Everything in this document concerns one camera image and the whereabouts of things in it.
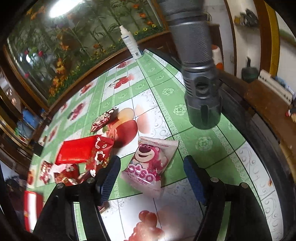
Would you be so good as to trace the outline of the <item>dark red small packet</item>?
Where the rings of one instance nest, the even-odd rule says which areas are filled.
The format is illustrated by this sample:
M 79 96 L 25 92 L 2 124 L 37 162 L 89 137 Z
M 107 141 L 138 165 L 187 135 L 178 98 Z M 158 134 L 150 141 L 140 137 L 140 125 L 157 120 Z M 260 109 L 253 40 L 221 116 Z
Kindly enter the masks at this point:
M 78 184 L 79 168 L 76 164 L 67 164 L 66 167 L 58 172 L 53 173 L 56 184 L 63 183 L 66 186 Z

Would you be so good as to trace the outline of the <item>pink white snack packet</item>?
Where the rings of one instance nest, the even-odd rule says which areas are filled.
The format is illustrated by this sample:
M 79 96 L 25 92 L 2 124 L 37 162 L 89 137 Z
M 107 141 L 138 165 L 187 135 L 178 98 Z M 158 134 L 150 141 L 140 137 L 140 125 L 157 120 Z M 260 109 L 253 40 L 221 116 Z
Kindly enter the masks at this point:
M 47 161 L 44 161 L 41 164 L 40 167 L 40 172 L 39 172 L 39 180 L 43 182 L 43 184 L 47 184 L 49 183 L 49 180 L 51 179 L 51 168 L 52 168 L 53 164 L 49 163 Z

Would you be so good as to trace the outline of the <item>red floral snack packet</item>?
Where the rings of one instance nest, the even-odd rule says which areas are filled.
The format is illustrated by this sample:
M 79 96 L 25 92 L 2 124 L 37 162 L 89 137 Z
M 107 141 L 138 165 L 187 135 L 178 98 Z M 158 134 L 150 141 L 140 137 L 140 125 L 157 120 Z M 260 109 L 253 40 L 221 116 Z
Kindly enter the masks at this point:
M 91 177 L 95 177 L 100 169 L 108 165 L 114 139 L 95 135 L 91 136 L 91 141 L 91 152 L 85 163 L 85 170 L 89 171 Z

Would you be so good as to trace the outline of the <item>large red snack packet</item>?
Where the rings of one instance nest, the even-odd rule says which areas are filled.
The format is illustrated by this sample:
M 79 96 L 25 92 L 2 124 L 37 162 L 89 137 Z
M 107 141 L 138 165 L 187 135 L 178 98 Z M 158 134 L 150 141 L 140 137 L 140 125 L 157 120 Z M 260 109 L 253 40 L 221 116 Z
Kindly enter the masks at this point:
M 55 159 L 56 165 L 86 162 L 95 148 L 96 136 L 64 141 Z

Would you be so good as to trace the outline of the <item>red white heart packet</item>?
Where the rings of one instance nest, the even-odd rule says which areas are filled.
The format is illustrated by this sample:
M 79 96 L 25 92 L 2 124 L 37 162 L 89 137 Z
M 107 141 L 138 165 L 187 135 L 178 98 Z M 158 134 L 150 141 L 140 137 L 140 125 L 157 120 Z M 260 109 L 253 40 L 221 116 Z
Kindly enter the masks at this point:
M 96 120 L 92 123 L 90 132 L 91 133 L 96 132 L 101 128 L 103 128 L 105 125 L 107 125 L 111 119 L 112 114 L 115 112 L 115 110 L 116 110 L 116 107 L 111 108 L 110 110 L 105 111 L 102 115 L 98 116 Z

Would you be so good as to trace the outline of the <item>red white tray box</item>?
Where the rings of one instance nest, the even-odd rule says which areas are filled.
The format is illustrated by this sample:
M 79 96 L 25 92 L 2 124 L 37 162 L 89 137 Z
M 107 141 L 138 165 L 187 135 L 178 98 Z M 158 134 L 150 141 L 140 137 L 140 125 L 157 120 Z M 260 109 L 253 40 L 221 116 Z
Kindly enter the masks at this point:
M 28 232 L 33 232 L 42 209 L 43 195 L 33 191 L 25 191 L 23 214 L 25 228 Z

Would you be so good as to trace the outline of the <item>blue thermos jug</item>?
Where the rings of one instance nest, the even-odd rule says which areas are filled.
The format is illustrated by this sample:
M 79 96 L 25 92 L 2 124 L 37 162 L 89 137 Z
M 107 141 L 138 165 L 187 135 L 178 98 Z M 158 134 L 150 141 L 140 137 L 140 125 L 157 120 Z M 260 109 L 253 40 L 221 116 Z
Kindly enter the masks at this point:
M 37 115 L 33 115 L 29 110 L 24 108 L 22 110 L 23 119 L 26 123 L 31 125 L 34 129 L 36 129 L 40 123 L 40 119 Z

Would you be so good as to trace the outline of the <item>white spray bottle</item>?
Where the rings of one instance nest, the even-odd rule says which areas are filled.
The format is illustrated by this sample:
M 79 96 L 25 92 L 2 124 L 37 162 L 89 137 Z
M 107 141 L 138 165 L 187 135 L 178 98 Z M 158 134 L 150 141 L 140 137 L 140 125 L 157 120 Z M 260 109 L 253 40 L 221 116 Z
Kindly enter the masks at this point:
M 139 59 L 142 57 L 142 53 L 138 48 L 137 42 L 135 41 L 134 36 L 130 31 L 128 31 L 123 25 L 119 26 L 121 38 L 125 43 L 126 47 L 130 51 L 132 57 L 134 59 Z

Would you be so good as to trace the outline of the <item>grey flashlight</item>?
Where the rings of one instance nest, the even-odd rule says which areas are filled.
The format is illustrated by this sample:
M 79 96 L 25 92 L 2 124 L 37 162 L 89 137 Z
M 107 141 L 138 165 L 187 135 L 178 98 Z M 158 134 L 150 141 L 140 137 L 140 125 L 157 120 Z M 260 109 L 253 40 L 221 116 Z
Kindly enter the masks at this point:
M 182 63 L 190 123 L 207 130 L 220 121 L 222 97 L 203 1 L 158 1 Z

